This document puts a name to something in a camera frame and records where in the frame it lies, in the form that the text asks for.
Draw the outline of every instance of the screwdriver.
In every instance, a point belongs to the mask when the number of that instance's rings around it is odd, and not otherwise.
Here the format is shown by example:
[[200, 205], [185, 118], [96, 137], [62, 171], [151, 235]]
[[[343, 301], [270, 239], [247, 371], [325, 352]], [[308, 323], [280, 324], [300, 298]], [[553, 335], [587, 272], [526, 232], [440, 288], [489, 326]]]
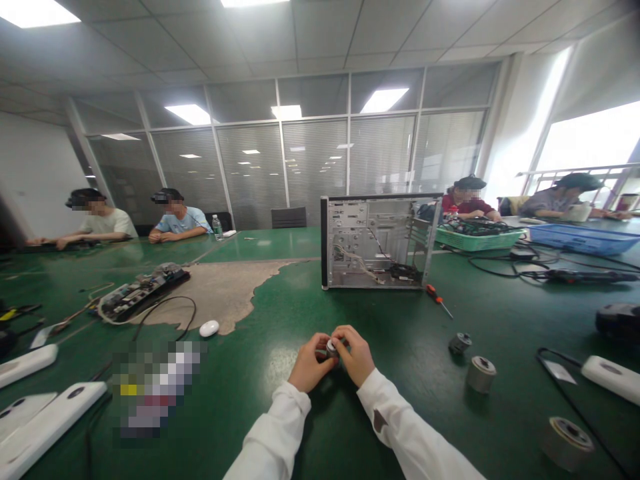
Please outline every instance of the screwdriver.
[[427, 294], [433, 299], [434, 302], [442, 305], [442, 308], [444, 308], [445, 312], [447, 312], [448, 316], [450, 316], [451, 320], [453, 320], [453, 315], [451, 314], [449, 309], [446, 308], [444, 302], [442, 302], [442, 297], [438, 297], [438, 294], [436, 293], [433, 285], [427, 285]]

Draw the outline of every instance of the open computer case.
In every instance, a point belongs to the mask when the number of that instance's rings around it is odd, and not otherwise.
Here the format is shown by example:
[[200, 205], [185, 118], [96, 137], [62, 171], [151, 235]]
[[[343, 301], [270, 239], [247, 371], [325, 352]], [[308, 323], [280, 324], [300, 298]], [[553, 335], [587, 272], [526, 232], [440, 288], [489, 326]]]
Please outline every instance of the open computer case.
[[322, 288], [424, 289], [442, 195], [321, 197]]

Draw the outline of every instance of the computer mouse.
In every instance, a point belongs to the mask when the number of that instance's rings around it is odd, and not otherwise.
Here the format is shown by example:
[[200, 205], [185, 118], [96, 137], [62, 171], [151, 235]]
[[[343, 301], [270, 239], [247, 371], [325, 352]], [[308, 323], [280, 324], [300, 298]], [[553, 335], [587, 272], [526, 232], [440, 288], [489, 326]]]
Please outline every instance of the computer mouse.
[[218, 328], [220, 328], [220, 324], [216, 320], [209, 320], [200, 326], [200, 336], [210, 337], [218, 331]]

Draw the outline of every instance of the student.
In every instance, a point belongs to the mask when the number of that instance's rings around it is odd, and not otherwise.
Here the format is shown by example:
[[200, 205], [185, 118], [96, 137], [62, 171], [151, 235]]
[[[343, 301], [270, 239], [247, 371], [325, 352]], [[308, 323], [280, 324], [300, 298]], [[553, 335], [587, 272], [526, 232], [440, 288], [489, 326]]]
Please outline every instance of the student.
[[[584, 192], [598, 190], [603, 184], [588, 173], [570, 173], [555, 182], [555, 186], [536, 192], [524, 202], [518, 214], [522, 217], [562, 217], [570, 206], [580, 202]], [[622, 212], [605, 212], [592, 209], [590, 217], [610, 217], [615, 219], [630, 218]]]
[[456, 205], [458, 218], [462, 220], [476, 217], [487, 217], [492, 221], [500, 221], [502, 217], [495, 208], [480, 199], [480, 190], [487, 186], [487, 182], [470, 175], [453, 183], [442, 197], [442, 212], [446, 213]]
[[213, 233], [202, 210], [185, 207], [185, 198], [176, 189], [162, 189], [151, 197], [152, 202], [162, 205], [165, 214], [151, 233], [149, 242], [164, 243], [184, 240], [205, 233]]
[[405, 478], [484, 479], [456, 448], [414, 412], [392, 382], [375, 368], [367, 342], [352, 326], [344, 325], [336, 328], [331, 337], [316, 333], [300, 348], [289, 380], [273, 393], [269, 412], [253, 424], [225, 480], [291, 478], [305, 418], [311, 409], [307, 394], [338, 362], [338, 359], [322, 363], [316, 360], [317, 356], [322, 358], [316, 350], [325, 349], [330, 338], [358, 387], [358, 398], [376, 436], [393, 449]]
[[58, 239], [37, 238], [28, 240], [28, 245], [55, 243], [58, 250], [64, 250], [68, 243], [81, 240], [120, 241], [137, 238], [133, 222], [127, 212], [112, 208], [105, 202], [107, 198], [96, 189], [78, 189], [71, 192], [66, 206], [73, 210], [87, 212], [80, 230]]

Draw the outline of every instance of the plastic tray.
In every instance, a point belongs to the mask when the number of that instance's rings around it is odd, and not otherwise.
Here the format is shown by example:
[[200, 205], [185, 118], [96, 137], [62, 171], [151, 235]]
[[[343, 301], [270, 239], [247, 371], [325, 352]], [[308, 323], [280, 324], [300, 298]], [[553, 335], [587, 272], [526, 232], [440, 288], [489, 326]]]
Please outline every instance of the plastic tray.
[[572, 225], [532, 225], [531, 240], [552, 247], [565, 248], [596, 255], [623, 253], [640, 241], [640, 235], [595, 230]]
[[442, 228], [435, 231], [436, 242], [444, 243], [465, 251], [480, 251], [494, 249], [510, 249], [518, 241], [524, 230], [514, 230], [500, 235], [487, 235], [485, 237], [472, 237]]

